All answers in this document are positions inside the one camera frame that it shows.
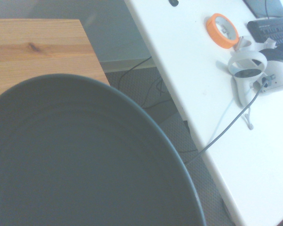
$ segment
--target cable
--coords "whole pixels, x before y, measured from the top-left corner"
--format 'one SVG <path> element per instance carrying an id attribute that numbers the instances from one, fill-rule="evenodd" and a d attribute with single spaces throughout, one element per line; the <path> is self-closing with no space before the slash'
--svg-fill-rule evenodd
<path id="1" fill-rule="evenodd" d="M 154 105 L 151 105 L 151 106 L 149 106 L 149 107 L 144 107 L 143 109 L 150 109 L 150 108 L 153 108 L 153 107 L 155 107 L 155 106 L 157 106 L 157 105 L 159 105 L 159 104 L 168 102 L 168 101 L 170 101 L 170 100 L 172 100 L 172 99 L 168 99 L 168 100 L 164 100 L 164 101 L 158 102 L 158 103 L 156 103 L 156 104 L 154 104 Z"/>
<path id="2" fill-rule="evenodd" d="M 119 90 L 119 87 L 120 87 L 120 83 L 121 83 L 121 80 L 122 78 L 128 74 L 130 71 L 132 71 L 134 68 L 138 67 L 139 65 L 145 63 L 146 61 L 150 60 L 152 57 L 150 56 L 148 59 L 145 59 L 144 61 L 140 62 L 138 65 L 134 66 L 133 68 L 131 68 L 129 71 L 126 71 L 118 80 L 118 85 L 117 85 L 117 89 Z"/>
<path id="3" fill-rule="evenodd" d="M 195 152 L 195 151 L 198 151 L 198 149 L 190 150 L 190 151 L 185 151 L 185 152 L 181 152 L 181 151 L 177 151 L 177 152 L 179 152 L 179 153 L 188 153 L 188 152 Z"/>
<path id="4" fill-rule="evenodd" d="M 154 82 L 152 82 L 152 84 L 150 85 L 150 88 L 148 89 L 148 92 L 147 92 L 145 101 L 142 103 L 141 107 L 143 107 L 143 106 L 145 105 L 145 103 L 146 103 L 146 101 L 147 101 L 147 98 L 148 98 L 148 95 L 149 95 L 149 92 L 150 92 L 150 90 L 151 90 L 153 84 L 154 84 L 158 79 L 162 79 L 162 78 L 161 78 L 161 77 L 158 77 L 158 78 L 156 78 L 156 79 L 154 80 Z"/>
<path id="5" fill-rule="evenodd" d="M 267 13 L 267 7 L 266 7 L 266 0 L 265 0 L 265 12 L 266 12 L 266 16 L 269 19 L 268 13 Z"/>
<path id="6" fill-rule="evenodd" d="M 222 131 L 222 133 L 219 134 L 211 143 L 209 143 L 202 151 L 200 151 L 194 158 L 192 158 L 190 161 L 184 162 L 185 166 L 189 165 L 191 162 L 193 162 L 195 159 L 197 159 L 202 153 L 204 153 L 206 150 L 208 150 L 209 147 L 211 147 L 225 132 L 228 131 L 228 129 L 238 120 L 238 118 L 253 104 L 253 102 L 257 99 L 259 96 L 259 93 L 263 89 L 263 87 L 267 84 L 268 80 L 266 80 L 263 85 L 261 86 L 260 90 L 256 93 L 255 97 L 252 99 L 252 101 L 237 115 L 236 118 L 225 128 L 225 130 Z"/>

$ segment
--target black cable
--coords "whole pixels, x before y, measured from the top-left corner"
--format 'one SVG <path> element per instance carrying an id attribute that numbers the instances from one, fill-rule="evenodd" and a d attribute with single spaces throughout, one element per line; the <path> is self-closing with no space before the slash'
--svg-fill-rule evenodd
<path id="1" fill-rule="evenodd" d="M 162 82 L 163 80 L 161 79 L 157 84 L 156 84 L 156 89 L 159 91 L 159 96 L 161 96 L 162 93 L 165 93 L 162 91 Z"/>
<path id="2" fill-rule="evenodd" d="M 149 95 L 149 93 L 150 93 L 150 90 L 151 90 L 153 84 L 154 84 L 158 79 L 162 79 L 162 78 L 161 78 L 161 77 L 158 77 L 158 78 L 156 78 L 156 79 L 154 80 L 154 82 L 152 82 L 152 84 L 150 85 L 150 88 L 148 89 L 148 92 L 147 92 L 145 101 L 142 103 L 141 107 L 143 107 L 143 106 L 145 105 L 145 103 L 147 102 L 147 98 L 148 98 L 148 95 Z"/>
<path id="3" fill-rule="evenodd" d="M 266 7 L 266 0 L 265 0 L 265 12 L 266 12 L 266 16 L 269 19 L 268 13 L 267 13 L 267 7 Z"/>
<path id="4" fill-rule="evenodd" d="M 138 67 L 139 65 L 145 63 L 146 61 L 150 60 L 152 57 L 150 56 L 148 59 L 145 59 L 144 61 L 140 62 L 138 65 L 134 66 L 133 68 L 131 68 L 129 71 L 126 71 L 118 80 L 118 85 L 117 85 L 117 89 L 119 90 L 119 87 L 120 87 L 120 83 L 121 83 L 121 80 L 122 78 L 128 74 L 130 71 L 132 71 L 134 68 Z"/>
<path id="5" fill-rule="evenodd" d="M 160 83 L 160 91 L 159 91 L 159 96 L 161 97 L 161 93 L 162 93 L 162 80 L 161 80 L 161 83 Z"/>
<path id="6" fill-rule="evenodd" d="M 237 121 L 237 119 L 253 104 L 253 102 L 257 99 L 259 96 L 259 93 L 263 89 L 263 87 L 267 84 L 268 80 L 266 80 L 263 85 L 261 86 L 260 90 L 256 93 L 255 97 L 252 99 L 252 101 L 237 115 L 236 118 L 225 128 L 225 130 L 222 131 L 222 133 L 219 134 L 211 143 L 209 143 L 202 151 L 200 151 L 194 158 L 192 158 L 190 161 L 184 162 L 185 166 L 189 165 L 191 162 L 193 162 L 195 159 L 197 159 L 202 153 L 204 153 L 206 150 L 208 150 L 209 147 L 211 147 L 225 132 L 228 131 L 228 129 Z"/>
<path id="7" fill-rule="evenodd" d="M 154 104 L 154 105 L 151 105 L 151 106 L 149 106 L 149 107 L 144 107 L 143 109 L 150 109 L 150 108 L 153 108 L 153 107 L 155 107 L 155 106 L 157 106 L 157 105 L 159 105 L 159 104 L 168 102 L 168 101 L 170 101 L 170 100 L 172 100 L 172 99 L 168 99 L 168 100 L 164 100 L 164 101 L 158 102 L 158 103 L 156 103 L 156 104 Z"/>
<path id="8" fill-rule="evenodd" d="M 185 151 L 185 152 L 180 152 L 180 151 L 177 151 L 177 152 L 179 152 L 179 153 L 188 153 L 188 152 L 195 152 L 195 151 L 198 151 L 198 149 L 190 150 L 190 151 Z"/>

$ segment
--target gray wall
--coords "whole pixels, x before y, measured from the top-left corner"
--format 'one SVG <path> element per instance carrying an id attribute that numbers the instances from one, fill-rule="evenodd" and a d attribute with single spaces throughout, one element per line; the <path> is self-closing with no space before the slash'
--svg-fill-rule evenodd
<path id="1" fill-rule="evenodd" d="M 0 0 L 0 18 L 80 19 L 100 62 L 150 56 L 123 0 Z"/>

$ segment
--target masking tape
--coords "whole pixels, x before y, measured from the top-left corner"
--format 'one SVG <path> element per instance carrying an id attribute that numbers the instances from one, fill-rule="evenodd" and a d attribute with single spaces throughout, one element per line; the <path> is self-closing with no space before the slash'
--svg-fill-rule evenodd
<path id="1" fill-rule="evenodd" d="M 207 31 L 212 40 L 223 48 L 230 48 L 239 41 L 235 26 L 229 19 L 219 13 L 215 13 L 207 21 Z"/>

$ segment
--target wooden table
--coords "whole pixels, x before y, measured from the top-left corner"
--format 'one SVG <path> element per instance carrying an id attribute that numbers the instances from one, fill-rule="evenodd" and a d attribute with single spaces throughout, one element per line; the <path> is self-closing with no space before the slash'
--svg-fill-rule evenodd
<path id="1" fill-rule="evenodd" d="M 0 94 L 52 73 L 109 84 L 79 20 L 0 19 Z"/>

